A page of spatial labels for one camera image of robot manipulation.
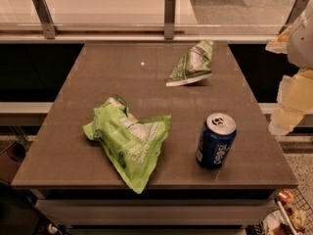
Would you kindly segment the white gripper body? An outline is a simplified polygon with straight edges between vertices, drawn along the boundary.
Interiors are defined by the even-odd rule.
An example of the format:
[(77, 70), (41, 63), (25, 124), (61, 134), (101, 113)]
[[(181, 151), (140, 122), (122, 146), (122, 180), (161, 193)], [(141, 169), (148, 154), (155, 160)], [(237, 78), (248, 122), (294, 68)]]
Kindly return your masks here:
[(291, 26), (288, 60), (302, 69), (313, 69), (313, 7), (307, 7)]

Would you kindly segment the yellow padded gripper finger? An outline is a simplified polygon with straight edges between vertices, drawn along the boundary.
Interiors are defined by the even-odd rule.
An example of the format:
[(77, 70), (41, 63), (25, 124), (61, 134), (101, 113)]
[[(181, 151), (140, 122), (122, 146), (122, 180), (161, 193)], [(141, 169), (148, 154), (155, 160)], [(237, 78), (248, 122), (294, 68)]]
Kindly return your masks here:
[(284, 75), (279, 85), (277, 106), (268, 126), (270, 133), (287, 135), (312, 109), (313, 70), (300, 69), (294, 76)]
[(266, 45), (265, 50), (275, 54), (287, 54), (290, 35), (291, 26), (288, 26), (276, 39)]

